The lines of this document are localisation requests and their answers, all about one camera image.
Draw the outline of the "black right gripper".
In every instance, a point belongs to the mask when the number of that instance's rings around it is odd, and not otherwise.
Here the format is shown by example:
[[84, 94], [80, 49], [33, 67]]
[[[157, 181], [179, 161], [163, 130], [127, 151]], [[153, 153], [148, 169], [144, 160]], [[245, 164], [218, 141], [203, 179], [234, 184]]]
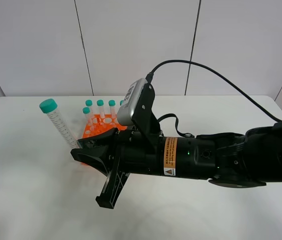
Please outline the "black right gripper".
[[101, 193], [96, 197], [102, 208], [115, 207], [130, 174], [163, 174], [161, 130], [145, 134], [132, 129], [120, 132], [118, 128], [111, 128], [77, 142], [79, 148], [70, 151], [73, 159], [106, 176]]

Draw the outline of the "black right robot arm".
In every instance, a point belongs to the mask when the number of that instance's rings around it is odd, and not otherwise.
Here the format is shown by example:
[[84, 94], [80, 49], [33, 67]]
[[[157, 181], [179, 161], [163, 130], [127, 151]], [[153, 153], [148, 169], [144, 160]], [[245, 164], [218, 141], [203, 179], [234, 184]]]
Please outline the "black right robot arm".
[[197, 137], [150, 136], [116, 128], [79, 142], [75, 161], [106, 176], [96, 202], [112, 209], [130, 174], [207, 180], [227, 188], [255, 188], [282, 182], [282, 122]]

